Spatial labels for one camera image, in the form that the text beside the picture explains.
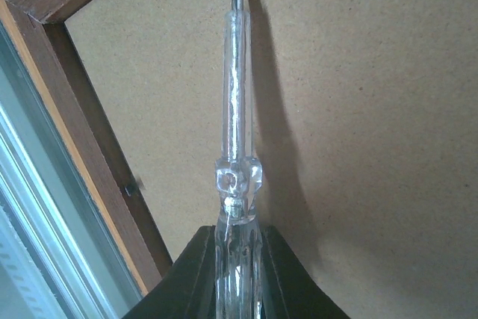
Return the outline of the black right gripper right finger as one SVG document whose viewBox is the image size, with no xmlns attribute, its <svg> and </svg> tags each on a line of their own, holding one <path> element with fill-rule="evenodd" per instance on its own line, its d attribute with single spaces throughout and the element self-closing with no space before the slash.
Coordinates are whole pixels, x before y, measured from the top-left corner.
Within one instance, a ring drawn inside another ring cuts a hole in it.
<svg viewBox="0 0 478 319">
<path fill-rule="evenodd" d="M 261 231 L 263 318 L 347 318 L 309 276 L 275 226 Z"/>
</svg>

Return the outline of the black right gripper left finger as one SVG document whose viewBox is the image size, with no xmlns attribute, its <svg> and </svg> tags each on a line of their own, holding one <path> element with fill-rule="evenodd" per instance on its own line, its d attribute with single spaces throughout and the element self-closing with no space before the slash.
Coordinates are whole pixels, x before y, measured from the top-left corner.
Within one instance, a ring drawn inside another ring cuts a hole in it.
<svg viewBox="0 0 478 319">
<path fill-rule="evenodd" d="M 214 318 L 214 232 L 199 227 L 166 276 L 124 317 Z"/>
</svg>

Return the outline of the clear handle screwdriver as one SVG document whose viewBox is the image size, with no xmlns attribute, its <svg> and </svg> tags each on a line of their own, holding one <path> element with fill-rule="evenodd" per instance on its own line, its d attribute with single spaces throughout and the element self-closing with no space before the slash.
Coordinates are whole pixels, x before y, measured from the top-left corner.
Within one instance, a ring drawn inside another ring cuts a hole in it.
<svg viewBox="0 0 478 319">
<path fill-rule="evenodd" d="M 252 155 L 250 15 L 231 0 L 225 17 L 221 156 L 215 164 L 220 210 L 215 243 L 216 318 L 261 316 L 261 233 L 254 199 L 262 168 Z"/>
</svg>

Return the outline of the brown wooden picture frame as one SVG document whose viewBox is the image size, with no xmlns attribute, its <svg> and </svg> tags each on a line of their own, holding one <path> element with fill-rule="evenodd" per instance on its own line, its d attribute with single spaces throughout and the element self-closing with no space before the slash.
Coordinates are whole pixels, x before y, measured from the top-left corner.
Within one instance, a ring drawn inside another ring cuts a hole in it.
<svg viewBox="0 0 478 319">
<path fill-rule="evenodd" d="M 66 27 L 91 1 L 1 0 L 1 19 L 128 272 L 148 294 L 172 260 Z"/>
</svg>

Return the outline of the aluminium rail base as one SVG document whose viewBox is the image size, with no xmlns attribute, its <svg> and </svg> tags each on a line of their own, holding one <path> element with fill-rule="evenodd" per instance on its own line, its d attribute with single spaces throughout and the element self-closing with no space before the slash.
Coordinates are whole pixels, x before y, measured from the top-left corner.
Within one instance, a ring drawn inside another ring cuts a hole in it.
<svg viewBox="0 0 478 319">
<path fill-rule="evenodd" d="M 142 299 L 6 31 L 1 32 L 2 212 L 65 318 L 121 318 Z"/>
</svg>

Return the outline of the brown frame backing board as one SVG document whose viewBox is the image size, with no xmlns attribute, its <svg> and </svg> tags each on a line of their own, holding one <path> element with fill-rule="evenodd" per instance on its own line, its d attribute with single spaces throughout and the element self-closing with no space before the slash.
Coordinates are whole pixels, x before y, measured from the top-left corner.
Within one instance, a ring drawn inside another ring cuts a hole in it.
<svg viewBox="0 0 478 319">
<path fill-rule="evenodd" d="M 246 0 L 257 198 L 352 318 L 477 316 L 477 0 Z M 217 221 L 230 0 L 66 26 L 170 255 Z"/>
</svg>

